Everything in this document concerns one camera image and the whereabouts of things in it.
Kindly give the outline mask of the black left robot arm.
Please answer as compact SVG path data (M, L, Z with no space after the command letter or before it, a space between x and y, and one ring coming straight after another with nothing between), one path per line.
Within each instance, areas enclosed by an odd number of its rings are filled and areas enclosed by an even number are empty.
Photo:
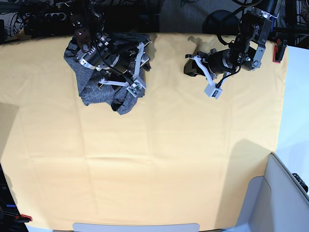
M223 74L216 87L241 69L252 71L261 66L277 4L276 0L240 2L240 7L232 13L217 11L206 18L205 24L217 35L219 42L227 46L221 51L197 52L211 79Z

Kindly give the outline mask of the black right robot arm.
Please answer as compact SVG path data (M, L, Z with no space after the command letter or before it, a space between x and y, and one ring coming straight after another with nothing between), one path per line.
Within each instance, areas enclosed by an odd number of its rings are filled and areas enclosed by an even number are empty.
M146 53L150 36L105 31L104 13L93 0L71 0L67 7L78 46L78 62L85 68L103 72L98 88L125 87L134 96L145 90L142 71L151 68Z

